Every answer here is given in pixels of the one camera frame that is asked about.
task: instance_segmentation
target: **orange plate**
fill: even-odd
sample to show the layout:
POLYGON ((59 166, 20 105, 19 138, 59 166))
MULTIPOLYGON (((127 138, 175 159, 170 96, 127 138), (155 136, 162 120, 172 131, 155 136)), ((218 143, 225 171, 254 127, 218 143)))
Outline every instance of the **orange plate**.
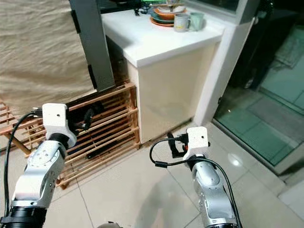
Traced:
POLYGON ((155 25, 164 26, 164 27, 173 27, 174 26, 174 24, 160 24, 160 23, 157 23, 152 17, 150 17, 150 20, 155 25))
POLYGON ((164 20, 174 20, 175 13, 162 13, 159 11, 158 8, 154 8, 154 12, 157 13, 164 20))

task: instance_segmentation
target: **black cable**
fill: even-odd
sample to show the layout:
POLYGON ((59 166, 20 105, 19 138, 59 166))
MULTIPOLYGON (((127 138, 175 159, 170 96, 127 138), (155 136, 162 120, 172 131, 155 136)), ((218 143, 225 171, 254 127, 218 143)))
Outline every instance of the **black cable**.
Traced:
POLYGON ((158 142, 156 142, 155 144, 153 144, 153 146, 151 147, 150 149, 150 160, 156 165, 156 166, 159 166, 159 167, 163 167, 163 168, 167 168, 168 166, 174 166, 174 165, 179 165, 179 164, 183 164, 183 163, 187 163, 187 162, 209 162, 211 163, 212 165, 215 165, 220 171, 221 173, 223 174, 224 178, 225 178, 225 181, 227 183, 227 186, 228 186, 228 190, 229 190, 229 194, 230 194, 230 199, 231 199, 231 203, 232 203, 232 208, 233 208, 233 211, 235 213, 235 216, 236 216, 236 220, 237 220, 237 225, 239 228, 242 228, 242 223, 241 223, 241 220, 240 220, 240 217, 239 217, 239 213, 238 213, 238 208, 237 208, 237 204, 235 202, 235 199, 234 199, 234 195, 233 195, 233 191, 232 191, 232 187, 231 187, 231 184, 230 184, 230 181, 229 181, 229 178, 227 176, 227 174, 225 173, 224 169, 219 165, 217 164, 215 161, 212 161, 212 160, 209 160, 209 159, 206 159, 206 158, 190 158, 190 159, 187 159, 187 160, 183 160, 183 161, 177 161, 177 162, 173 162, 173 163, 167 163, 167 162, 162 162, 162 161, 155 161, 153 158, 152 158, 152 151, 153 151, 153 148, 154 146, 156 146, 158 143, 160 142, 163 142, 163 141, 168 141, 168 140, 176 140, 176 138, 166 138, 166 139, 162 139, 158 142))
POLYGON ((9 142, 8 145, 6 147, 6 151, 5 151, 5 160, 4 160, 4 198, 5 198, 5 212, 4 212, 4 216, 8 216, 9 212, 10 212, 10 194, 9 194, 9 183, 8 183, 8 170, 9 170, 9 153, 10 153, 10 146, 11 143, 14 139, 14 135, 16 130, 18 129, 19 125, 26 119, 28 118, 30 115, 33 115, 32 112, 25 114, 24 116, 22 116, 18 122, 16 123, 16 125, 13 128, 13 131, 11 132, 11 136, 9 138, 9 142))

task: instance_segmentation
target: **white tiled floor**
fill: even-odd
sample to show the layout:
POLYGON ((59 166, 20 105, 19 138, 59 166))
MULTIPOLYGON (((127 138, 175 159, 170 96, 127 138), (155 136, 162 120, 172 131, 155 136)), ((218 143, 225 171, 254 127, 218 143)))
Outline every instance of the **white tiled floor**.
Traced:
MULTIPOLYGON (((185 132, 189 126, 194 124, 174 134, 185 132)), ((284 183, 214 125, 209 124, 208 129, 210 157, 226 170, 233 184, 243 227, 304 227, 304 221, 276 197, 284 183)), ((64 191, 57 190, 45 227, 96 228, 107 221, 125 228, 204 227, 191 172, 183 165, 156 168, 148 153, 149 148, 142 147, 88 179, 64 191)), ((166 143, 155 147, 153 156, 172 160, 166 143)), ((20 151, 12 152, 11 186, 25 163, 20 151)))

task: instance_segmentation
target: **beige curtain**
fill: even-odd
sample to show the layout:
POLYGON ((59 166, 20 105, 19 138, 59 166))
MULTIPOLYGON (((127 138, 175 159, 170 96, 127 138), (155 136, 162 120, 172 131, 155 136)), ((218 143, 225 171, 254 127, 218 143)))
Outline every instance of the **beige curtain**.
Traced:
POLYGON ((0 97, 15 115, 93 92, 68 0, 0 0, 0 97))

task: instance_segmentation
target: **white kitchen counter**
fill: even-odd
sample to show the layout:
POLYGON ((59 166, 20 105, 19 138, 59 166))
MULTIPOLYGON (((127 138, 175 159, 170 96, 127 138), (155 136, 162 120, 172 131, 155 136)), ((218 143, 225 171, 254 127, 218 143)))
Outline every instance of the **white kitchen counter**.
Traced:
POLYGON ((214 44, 224 31, 207 18, 202 31, 178 33, 172 27, 152 24, 150 15, 135 16, 133 10, 103 14, 102 20, 106 35, 136 68, 214 44))

